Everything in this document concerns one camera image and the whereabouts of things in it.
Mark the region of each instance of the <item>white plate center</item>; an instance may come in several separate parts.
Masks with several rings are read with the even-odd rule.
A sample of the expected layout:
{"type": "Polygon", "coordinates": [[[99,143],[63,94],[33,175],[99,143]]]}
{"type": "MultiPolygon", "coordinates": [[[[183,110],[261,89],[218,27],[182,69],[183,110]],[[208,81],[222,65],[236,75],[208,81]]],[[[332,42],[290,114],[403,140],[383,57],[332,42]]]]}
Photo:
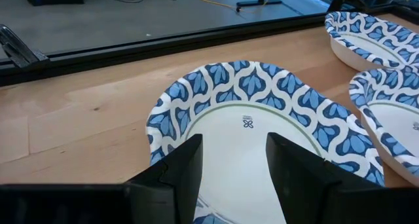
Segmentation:
{"type": "Polygon", "coordinates": [[[419,157],[419,110],[395,102],[372,103],[369,108],[390,135],[419,157]]]}
{"type": "Polygon", "coordinates": [[[278,112],[259,103],[224,103],[191,122],[189,136],[204,135],[200,196],[235,223],[285,223],[266,160],[269,132],[317,154],[292,118],[278,112]]]}
{"type": "Polygon", "coordinates": [[[396,54],[395,52],[392,52],[383,44],[378,44],[377,42],[371,40],[369,37],[362,37],[353,33],[339,33],[339,34],[342,37],[344,37],[347,41],[355,45],[356,47],[369,51],[380,58],[385,58],[388,60],[393,60],[396,62],[404,63],[403,59],[399,57],[398,54],[396,54]]]}

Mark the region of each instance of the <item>concrete floor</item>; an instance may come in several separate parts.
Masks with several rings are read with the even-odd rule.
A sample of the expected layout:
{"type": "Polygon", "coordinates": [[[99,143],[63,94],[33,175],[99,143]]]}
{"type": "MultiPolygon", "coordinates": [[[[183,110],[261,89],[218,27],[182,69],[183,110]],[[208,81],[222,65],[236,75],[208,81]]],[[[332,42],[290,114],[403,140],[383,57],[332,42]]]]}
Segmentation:
{"type": "MultiPolygon", "coordinates": [[[[282,0],[281,5],[240,14],[199,0],[84,1],[83,5],[32,7],[26,0],[0,0],[0,24],[10,27],[30,48],[51,53],[327,10],[327,4],[319,0],[282,0]]],[[[248,0],[213,1],[235,5],[248,0]]]]}

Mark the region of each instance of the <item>wooden surface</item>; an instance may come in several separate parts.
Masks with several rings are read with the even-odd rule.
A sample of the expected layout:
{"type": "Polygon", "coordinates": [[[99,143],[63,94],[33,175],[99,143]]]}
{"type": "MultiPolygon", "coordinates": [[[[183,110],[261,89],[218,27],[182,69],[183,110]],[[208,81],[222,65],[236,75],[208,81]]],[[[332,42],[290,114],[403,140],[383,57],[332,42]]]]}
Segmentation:
{"type": "Polygon", "coordinates": [[[325,28],[295,31],[0,88],[0,183],[126,181],[148,167],[145,122],[161,93],[201,65],[235,60],[284,67],[359,117],[348,95],[356,70],[332,53],[325,28]]]}

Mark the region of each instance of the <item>paper plate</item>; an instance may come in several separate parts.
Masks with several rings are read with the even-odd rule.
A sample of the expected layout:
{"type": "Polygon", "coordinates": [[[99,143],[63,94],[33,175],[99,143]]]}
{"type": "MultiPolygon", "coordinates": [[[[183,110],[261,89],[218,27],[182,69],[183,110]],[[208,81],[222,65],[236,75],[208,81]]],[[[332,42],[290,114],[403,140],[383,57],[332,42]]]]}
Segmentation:
{"type": "Polygon", "coordinates": [[[383,185],[378,153],[355,115],[272,64],[199,67],[161,95],[147,121],[151,163],[203,134],[194,223],[285,223],[268,170],[268,132],[383,185]]]}
{"type": "Polygon", "coordinates": [[[349,93],[382,160],[419,186],[418,68],[358,73],[349,93]]]}
{"type": "Polygon", "coordinates": [[[358,12],[331,12],[325,27],[333,52],[356,70],[419,67],[419,35],[403,26],[358,12]]]}

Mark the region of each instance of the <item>green line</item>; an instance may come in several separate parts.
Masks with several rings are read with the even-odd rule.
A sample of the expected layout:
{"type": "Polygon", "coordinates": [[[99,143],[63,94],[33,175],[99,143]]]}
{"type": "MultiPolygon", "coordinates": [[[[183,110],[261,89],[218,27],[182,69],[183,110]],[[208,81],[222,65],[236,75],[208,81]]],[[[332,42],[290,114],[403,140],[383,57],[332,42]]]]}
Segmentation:
{"type": "Polygon", "coordinates": [[[272,113],[274,115],[277,115],[277,116],[281,117],[282,119],[285,119],[287,122],[291,123],[296,129],[298,129],[301,132],[301,134],[303,134],[307,138],[307,140],[312,144],[313,148],[316,150],[317,155],[321,156],[319,149],[316,147],[316,144],[312,141],[312,139],[308,136],[308,134],[303,129],[301,129],[299,126],[297,126],[297,124],[295,124],[293,121],[289,120],[287,117],[284,117],[283,115],[281,115],[281,114],[279,114],[279,113],[277,113],[277,112],[275,112],[271,109],[267,109],[265,107],[261,107],[261,106],[258,106],[258,105],[249,105],[249,104],[245,104],[245,103],[232,103],[232,104],[222,105],[222,106],[210,109],[210,110],[206,111],[205,113],[199,115],[198,118],[195,119],[195,121],[192,123],[191,127],[188,129],[188,131],[186,133],[185,140],[189,137],[189,132],[191,132],[192,128],[195,126],[195,124],[200,119],[202,119],[202,117],[204,117],[208,113],[212,113],[216,110],[219,110],[219,109],[222,109],[222,108],[225,108],[225,107],[234,107],[234,106],[252,107],[252,108],[255,108],[255,109],[260,109],[260,110],[272,113]]]}
{"type": "Polygon", "coordinates": [[[396,105],[396,104],[392,104],[392,103],[382,103],[382,102],[376,102],[376,103],[369,103],[368,106],[373,106],[373,105],[389,105],[389,106],[394,106],[394,107],[398,107],[400,109],[406,109],[407,111],[410,111],[411,113],[417,114],[419,115],[419,113],[413,109],[409,109],[408,107],[404,107],[402,105],[396,105]]]}
{"type": "Polygon", "coordinates": [[[387,50],[387,49],[385,49],[384,47],[382,47],[382,46],[380,46],[380,45],[378,45],[377,43],[374,43],[374,42],[372,42],[370,39],[366,39],[366,38],[364,38],[364,37],[360,37],[360,36],[357,36],[357,35],[352,35],[352,34],[340,34],[341,36],[345,36],[345,35],[347,35],[347,36],[350,36],[350,37],[356,37],[356,38],[359,38],[359,39],[363,39],[364,41],[368,41],[369,43],[371,43],[371,44],[374,44],[374,45],[376,45],[376,46],[378,46],[378,47],[380,47],[382,50],[384,50],[384,51],[386,51],[388,54],[391,54],[396,60],[399,60],[399,62],[400,63],[404,63],[404,61],[403,60],[400,60],[395,54],[393,54],[392,52],[390,52],[389,50],[387,50]]]}

